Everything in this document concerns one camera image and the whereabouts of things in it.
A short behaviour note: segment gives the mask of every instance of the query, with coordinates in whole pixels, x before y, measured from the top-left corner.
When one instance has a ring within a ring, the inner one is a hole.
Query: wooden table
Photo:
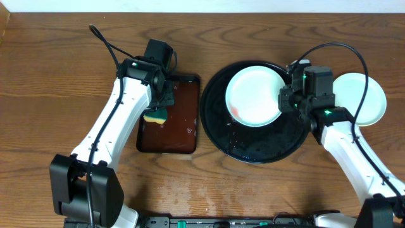
[[[178,53],[178,69],[201,76],[201,91],[236,61],[286,65],[321,43],[354,46],[388,99],[385,116],[362,132],[405,181],[405,15],[13,13],[0,47],[0,227],[63,224],[53,212],[49,164],[57,153],[69,155],[88,133],[115,76],[90,23],[134,55],[143,54],[150,38],[166,41]],[[335,75],[363,71],[355,55],[338,47],[309,58]],[[130,207],[149,215],[200,217],[323,209],[358,215],[349,181],[311,135],[282,161],[250,165],[219,151],[199,126],[191,156],[140,153],[133,131],[118,172]]]

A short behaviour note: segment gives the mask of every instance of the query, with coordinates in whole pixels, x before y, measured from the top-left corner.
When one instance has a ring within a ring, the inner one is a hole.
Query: white bowl
[[[346,73],[333,82],[335,106],[345,107],[354,116],[365,90],[366,76],[362,73]],[[369,126],[377,123],[387,109],[387,98],[381,86],[368,77],[368,90],[356,124]]]
[[[229,82],[225,102],[231,116],[248,127],[272,123],[281,111],[278,93],[283,78],[265,66],[250,66],[239,71]]]

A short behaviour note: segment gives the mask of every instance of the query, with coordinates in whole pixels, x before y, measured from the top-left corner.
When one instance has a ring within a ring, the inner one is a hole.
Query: yellow sponge
[[[150,123],[163,124],[167,120],[167,110],[165,108],[157,111],[145,112],[144,120]]]

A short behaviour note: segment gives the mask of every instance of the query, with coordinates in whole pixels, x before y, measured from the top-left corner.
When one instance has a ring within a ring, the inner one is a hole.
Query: black cable
[[[361,97],[360,104],[359,104],[359,106],[358,106],[358,108],[357,108],[357,111],[356,111],[356,113],[354,114],[354,120],[353,120],[353,122],[352,122],[351,132],[352,132],[352,136],[353,136],[353,141],[356,143],[357,147],[360,149],[360,151],[361,151],[361,153],[363,154],[363,156],[367,159],[367,161],[371,164],[371,166],[375,169],[375,171],[380,175],[380,177],[382,178],[382,180],[383,180],[383,181],[391,188],[391,190],[396,194],[397,200],[398,200],[398,202],[401,204],[402,210],[405,211],[405,204],[404,204],[404,200],[403,200],[403,198],[402,198],[402,195],[401,195],[400,192],[395,188],[395,186],[389,181],[389,178],[386,177],[386,176],[383,174],[383,172],[377,167],[377,165],[373,162],[373,160],[368,156],[368,154],[366,153],[366,151],[364,150],[364,148],[360,145],[359,137],[357,137],[357,135],[356,135],[356,133],[355,133],[356,120],[357,120],[357,117],[359,116],[360,109],[361,109],[361,107],[362,107],[362,105],[363,105],[363,103],[364,103],[364,101],[365,101],[365,99],[366,99],[366,94],[367,94],[367,89],[368,89],[368,69],[367,69],[366,62],[365,62],[364,58],[362,57],[362,55],[361,55],[357,50],[355,50],[353,47],[351,47],[351,46],[349,46],[349,45],[347,45],[347,44],[344,44],[344,43],[331,42],[331,43],[327,43],[327,44],[321,44],[321,45],[319,45],[319,46],[316,46],[316,47],[310,49],[310,50],[307,51],[305,54],[303,54],[303,55],[294,63],[294,65],[292,66],[292,68],[291,68],[291,74],[292,74],[292,72],[297,68],[299,62],[300,62],[302,59],[305,58],[305,56],[307,56],[307,55],[308,55],[309,53],[311,53],[312,51],[315,51],[315,50],[317,50],[317,49],[319,49],[319,48],[324,48],[324,47],[327,47],[327,46],[342,46],[342,47],[348,48],[348,49],[350,49],[354,54],[356,54],[356,56],[360,59],[360,62],[361,62],[361,64],[362,64],[363,68],[364,68],[364,75],[365,75],[365,77],[366,77],[366,85],[364,86],[364,92],[363,92],[363,95],[362,95],[362,97]]]
[[[103,37],[103,35],[101,35],[100,31],[98,31],[95,26],[94,26],[94,28],[95,28],[95,30],[94,30],[92,27],[90,27],[90,31],[91,31],[98,39],[100,39],[100,41],[103,41],[104,43],[106,43],[106,39]],[[111,48],[113,48],[113,49],[115,49],[115,50],[117,50],[117,51],[119,51],[119,52],[121,52],[121,53],[123,53],[123,54],[125,54],[125,55],[127,55],[127,56],[129,56],[129,57],[131,57],[131,58],[134,58],[130,53],[128,53],[128,52],[126,52],[126,51],[123,51],[122,49],[120,49],[120,48],[118,48],[118,47],[116,47],[116,46],[110,44],[109,42],[107,42],[107,44],[110,45]]]
[[[118,106],[121,104],[122,101],[122,96],[123,96],[123,75],[120,70],[120,66],[118,64],[118,60],[116,59],[116,56],[112,50],[113,45],[111,45],[107,40],[101,35],[100,31],[96,28],[94,25],[89,25],[90,30],[92,33],[98,37],[100,40],[104,42],[104,44],[107,46],[109,53],[113,57],[116,69],[118,71],[118,79],[120,80],[120,95],[118,96],[118,99],[116,100],[116,103],[114,105],[114,108],[111,110],[111,113],[108,115],[106,121],[104,122],[103,126],[100,128],[99,133],[97,134],[94,143],[91,145],[91,150],[90,150],[90,155],[89,155],[89,161],[87,162],[87,170],[86,170],[86,179],[87,179],[87,202],[89,204],[89,211],[90,211],[90,225],[92,228],[95,228],[95,222],[94,222],[94,212],[93,212],[93,201],[92,201],[92,196],[91,196],[91,166],[93,162],[93,157],[94,157],[94,152],[96,152],[97,149],[97,144],[101,138],[101,135],[103,134],[104,130],[106,129],[109,121],[113,117],[115,111],[118,109]]]
[[[288,212],[279,212],[278,214],[276,214],[276,216],[274,216],[274,218],[273,218],[273,224],[276,224],[276,219],[277,219],[277,217],[278,217],[279,215],[283,214],[283,213],[286,213],[287,215],[289,215],[290,218],[292,218],[292,220],[294,221],[295,225],[298,225],[297,221],[296,221],[296,220],[292,217],[292,215],[291,215],[290,213],[288,213]]]

